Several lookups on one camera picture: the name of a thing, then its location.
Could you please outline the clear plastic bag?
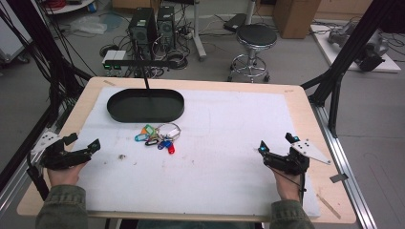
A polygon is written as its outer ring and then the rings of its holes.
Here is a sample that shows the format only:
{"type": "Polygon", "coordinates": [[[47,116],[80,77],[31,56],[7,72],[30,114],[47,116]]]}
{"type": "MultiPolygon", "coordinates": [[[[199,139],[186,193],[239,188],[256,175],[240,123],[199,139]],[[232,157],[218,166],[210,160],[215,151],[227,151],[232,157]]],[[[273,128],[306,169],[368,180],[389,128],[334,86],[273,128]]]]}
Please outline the clear plastic bag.
{"type": "Polygon", "coordinates": [[[98,16],[83,16],[71,23],[74,31],[84,31],[91,34],[103,34],[107,31],[107,25],[100,22],[98,16]]]}

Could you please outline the aluminium rail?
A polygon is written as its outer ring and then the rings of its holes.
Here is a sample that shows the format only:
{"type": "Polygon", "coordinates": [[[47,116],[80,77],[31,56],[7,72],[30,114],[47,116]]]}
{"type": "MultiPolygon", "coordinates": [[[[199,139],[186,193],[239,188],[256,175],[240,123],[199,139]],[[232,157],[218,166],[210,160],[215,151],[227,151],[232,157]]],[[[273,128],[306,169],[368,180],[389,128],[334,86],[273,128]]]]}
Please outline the aluminium rail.
{"type": "Polygon", "coordinates": [[[73,106],[61,108],[59,117],[52,119],[51,107],[48,107],[31,129],[23,134],[24,139],[18,140],[19,146],[9,160],[3,159],[1,153],[5,150],[5,144],[0,143],[0,162],[6,162],[0,171],[0,218],[8,211],[14,202],[17,193],[25,185],[28,175],[25,170],[29,168],[26,160],[31,149],[47,129],[59,132],[66,123],[73,106]]]}
{"type": "Polygon", "coordinates": [[[331,157],[337,168],[338,174],[344,176],[344,179],[341,179],[341,182],[343,183],[349,200],[351,201],[360,228],[377,229],[372,212],[363,197],[343,146],[341,145],[339,138],[334,137],[332,131],[328,127],[329,115],[327,110],[324,107],[316,107],[315,105],[312,105],[311,107],[330,149],[331,157]]]}

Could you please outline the black computer tower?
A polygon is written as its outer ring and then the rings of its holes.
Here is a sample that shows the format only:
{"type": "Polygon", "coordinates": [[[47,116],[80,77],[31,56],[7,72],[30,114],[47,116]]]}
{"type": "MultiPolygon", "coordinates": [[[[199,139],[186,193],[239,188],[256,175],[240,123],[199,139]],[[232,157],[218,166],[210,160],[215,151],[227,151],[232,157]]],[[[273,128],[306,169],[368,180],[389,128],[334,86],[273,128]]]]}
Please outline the black computer tower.
{"type": "Polygon", "coordinates": [[[152,44],[158,38],[155,13],[152,8],[136,8],[128,30],[139,44],[152,44]]]}
{"type": "Polygon", "coordinates": [[[172,6],[159,7],[157,25],[162,46],[168,51],[174,50],[176,48],[175,15],[172,6]]]}

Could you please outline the black flat box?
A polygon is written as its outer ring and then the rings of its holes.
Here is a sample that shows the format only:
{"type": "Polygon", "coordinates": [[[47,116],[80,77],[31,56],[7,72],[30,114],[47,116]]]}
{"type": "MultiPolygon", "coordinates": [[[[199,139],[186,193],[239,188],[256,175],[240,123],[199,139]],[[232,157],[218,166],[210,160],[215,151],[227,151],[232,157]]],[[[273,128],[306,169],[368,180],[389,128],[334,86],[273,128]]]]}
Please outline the black flat box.
{"type": "Polygon", "coordinates": [[[224,23],[223,28],[227,31],[236,32],[245,23],[245,20],[245,13],[237,13],[224,23]]]}

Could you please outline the black T-shaped stand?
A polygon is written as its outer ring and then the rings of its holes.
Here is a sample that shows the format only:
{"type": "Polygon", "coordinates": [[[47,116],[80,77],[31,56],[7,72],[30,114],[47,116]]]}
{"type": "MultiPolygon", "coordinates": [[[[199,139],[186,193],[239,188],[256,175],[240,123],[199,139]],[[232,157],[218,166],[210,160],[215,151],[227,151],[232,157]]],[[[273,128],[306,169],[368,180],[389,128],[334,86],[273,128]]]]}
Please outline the black T-shaped stand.
{"type": "MultiPolygon", "coordinates": [[[[166,67],[174,68],[178,65],[176,61],[158,61],[158,60],[106,60],[106,64],[117,66],[131,66],[141,67],[144,71],[145,67],[166,67]]],[[[150,90],[149,82],[145,73],[143,73],[143,80],[147,90],[150,90]]]]}

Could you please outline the white table mat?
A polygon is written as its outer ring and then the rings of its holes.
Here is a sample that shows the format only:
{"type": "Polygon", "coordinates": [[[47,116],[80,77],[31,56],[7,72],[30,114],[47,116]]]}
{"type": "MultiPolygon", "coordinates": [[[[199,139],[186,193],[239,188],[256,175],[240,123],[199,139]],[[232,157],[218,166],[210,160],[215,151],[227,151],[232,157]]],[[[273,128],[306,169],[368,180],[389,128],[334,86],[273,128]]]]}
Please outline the white table mat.
{"type": "Polygon", "coordinates": [[[282,94],[184,90],[175,152],[135,140],[140,123],[119,123],[107,112],[114,88],[101,91],[74,147],[97,139],[101,148],[80,173],[91,212],[266,216],[277,200],[275,180],[258,152],[264,142],[285,155],[294,127],[282,94]]]}

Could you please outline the black metal frame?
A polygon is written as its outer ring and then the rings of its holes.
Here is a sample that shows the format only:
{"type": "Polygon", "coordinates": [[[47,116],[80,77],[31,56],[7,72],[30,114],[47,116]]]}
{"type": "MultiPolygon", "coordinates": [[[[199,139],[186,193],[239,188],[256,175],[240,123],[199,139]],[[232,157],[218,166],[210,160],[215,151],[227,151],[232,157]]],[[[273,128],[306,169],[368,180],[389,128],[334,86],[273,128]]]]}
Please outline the black metal frame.
{"type": "MultiPolygon", "coordinates": [[[[26,30],[32,42],[29,42],[17,29],[8,14],[0,9],[0,18],[11,29],[17,39],[33,57],[39,71],[50,83],[49,98],[51,103],[51,117],[58,118],[58,110],[61,105],[71,105],[78,100],[84,90],[77,79],[89,81],[92,77],[69,62],[54,42],[52,33],[47,23],[35,7],[32,0],[6,0],[23,28],[26,30]]],[[[34,170],[34,184],[39,183],[39,190],[46,187],[44,178],[40,177],[37,169],[28,162],[29,175],[34,170]]]]}
{"type": "Polygon", "coordinates": [[[304,90],[317,85],[315,92],[309,96],[309,102],[316,107],[324,107],[326,99],[331,96],[328,129],[334,138],[337,138],[336,119],[343,76],[398,1],[373,0],[331,66],[324,73],[301,85],[304,90]]]}

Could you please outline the black oval tray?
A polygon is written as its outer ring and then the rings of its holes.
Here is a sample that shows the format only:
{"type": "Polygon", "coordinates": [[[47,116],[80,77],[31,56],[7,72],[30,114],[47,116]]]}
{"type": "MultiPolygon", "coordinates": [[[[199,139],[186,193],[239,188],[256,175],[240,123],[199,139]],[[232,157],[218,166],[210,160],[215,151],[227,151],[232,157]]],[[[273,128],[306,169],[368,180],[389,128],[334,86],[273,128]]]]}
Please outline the black oval tray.
{"type": "Polygon", "coordinates": [[[107,111],[122,123],[171,122],[183,114],[184,98],[168,89],[125,89],[108,99],[107,111]]]}

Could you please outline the black round stool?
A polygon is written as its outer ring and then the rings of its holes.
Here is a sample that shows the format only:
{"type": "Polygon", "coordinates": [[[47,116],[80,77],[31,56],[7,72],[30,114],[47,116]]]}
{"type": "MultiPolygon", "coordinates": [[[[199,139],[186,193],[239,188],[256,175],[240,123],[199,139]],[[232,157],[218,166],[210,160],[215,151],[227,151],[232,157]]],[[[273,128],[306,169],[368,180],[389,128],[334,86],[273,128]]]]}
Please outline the black round stool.
{"type": "Polygon", "coordinates": [[[244,25],[237,29],[237,41],[245,48],[242,53],[233,58],[230,64],[230,74],[227,78],[231,82],[235,74],[249,77],[254,82],[256,77],[262,76],[268,82],[270,75],[266,62],[258,56],[261,51],[272,48],[277,41],[276,32],[259,24],[244,25]]]}

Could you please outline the white table leg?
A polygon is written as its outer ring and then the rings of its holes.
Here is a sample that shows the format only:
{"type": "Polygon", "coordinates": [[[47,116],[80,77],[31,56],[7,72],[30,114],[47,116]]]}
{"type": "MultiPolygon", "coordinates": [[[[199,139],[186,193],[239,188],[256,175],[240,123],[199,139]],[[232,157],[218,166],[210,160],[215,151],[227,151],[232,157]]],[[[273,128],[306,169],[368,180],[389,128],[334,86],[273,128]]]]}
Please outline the white table leg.
{"type": "Polygon", "coordinates": [[[193,0],[193,24],[194,24],[194,29],[192,32],[193,35],[193,41],[198,53],[199,60],[203,62],[206,58],[206,52],[203,47],[203,42],[200,39],[200,10],[199,10],[199,4],[200,0],[193,0]]]}

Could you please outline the brown tape strip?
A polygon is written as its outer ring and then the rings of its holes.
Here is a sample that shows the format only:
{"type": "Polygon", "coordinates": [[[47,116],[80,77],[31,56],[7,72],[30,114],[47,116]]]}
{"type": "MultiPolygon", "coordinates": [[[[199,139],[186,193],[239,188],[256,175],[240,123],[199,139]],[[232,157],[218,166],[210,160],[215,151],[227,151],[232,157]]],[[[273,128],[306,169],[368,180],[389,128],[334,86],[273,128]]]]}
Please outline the brown tape strip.
{"type": "Polygon", "coordinates": [[[341,219],[341,215],[319,194],[316,194],[319,200],[338,218],[341,219]]]}

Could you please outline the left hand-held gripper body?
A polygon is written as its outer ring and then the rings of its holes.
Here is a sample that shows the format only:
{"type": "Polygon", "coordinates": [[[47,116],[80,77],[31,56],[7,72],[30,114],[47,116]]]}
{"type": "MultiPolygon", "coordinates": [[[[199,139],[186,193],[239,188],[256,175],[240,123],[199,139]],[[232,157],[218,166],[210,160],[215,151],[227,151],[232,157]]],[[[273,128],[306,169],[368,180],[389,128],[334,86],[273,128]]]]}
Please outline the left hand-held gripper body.
{"type": "Polygon", "coordinates": [[[31,154],[42,154],[40,165],[51,170],[65,170],[75,165],[86,163],[92,156],[87,154],[87,147],[81,150],[69,152],[62,141],[64,136],[59,136],[54,132],[47,131],[34,145],[31,154]]]}

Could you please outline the brown cardboard box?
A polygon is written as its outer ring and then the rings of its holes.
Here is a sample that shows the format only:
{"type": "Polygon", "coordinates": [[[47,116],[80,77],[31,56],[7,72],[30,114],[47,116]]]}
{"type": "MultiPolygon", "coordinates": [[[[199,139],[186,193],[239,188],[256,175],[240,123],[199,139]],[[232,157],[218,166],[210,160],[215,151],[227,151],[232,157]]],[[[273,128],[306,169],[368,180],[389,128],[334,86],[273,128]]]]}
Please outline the brown cardboard box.
{"type": "Polygon", "coordinates": [[[321,0],[277,0],[273,21],[284,39],[304,39],[321,0]]]}

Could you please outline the grey robot parts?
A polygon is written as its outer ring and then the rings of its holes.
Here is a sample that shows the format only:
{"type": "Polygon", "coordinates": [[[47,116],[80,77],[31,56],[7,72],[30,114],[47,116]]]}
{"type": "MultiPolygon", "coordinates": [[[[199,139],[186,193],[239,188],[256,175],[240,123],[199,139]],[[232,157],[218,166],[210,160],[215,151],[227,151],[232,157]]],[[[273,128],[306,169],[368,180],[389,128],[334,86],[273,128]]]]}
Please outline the grey robot parts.
{"type": "MultiPolygon", "coordinates": [[[[343,50],[352,37],[357,25],[358,21],[350,21],[341,28],[332,29],[327,41],[330,44],[337,44],[343,50]]],[[[358,49],[358,52],[352,61],[362,72],[371,72],[383,63],[385,61],[383,55],[389,49],[388,40],[383,38],[378,31],[374,31],[365,44],[356,44],[355,46],[351,46],[351,49],[354,47],[358,49]]]]}

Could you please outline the white power supply box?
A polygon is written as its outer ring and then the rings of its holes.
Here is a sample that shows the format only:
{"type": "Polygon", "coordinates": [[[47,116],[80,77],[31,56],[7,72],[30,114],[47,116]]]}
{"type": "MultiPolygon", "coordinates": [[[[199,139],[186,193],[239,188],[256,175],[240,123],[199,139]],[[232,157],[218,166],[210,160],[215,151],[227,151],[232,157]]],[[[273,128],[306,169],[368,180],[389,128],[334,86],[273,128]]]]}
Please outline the white power supply box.
{"type": "Polygon", "coordinates": [[[111,60],[125,60],[126,51],[107,51],[103,60],[102,65],[107,76],[124,76],[127,71],[126,66],[120,66],[117,64],[108,64],[111,60]]]}

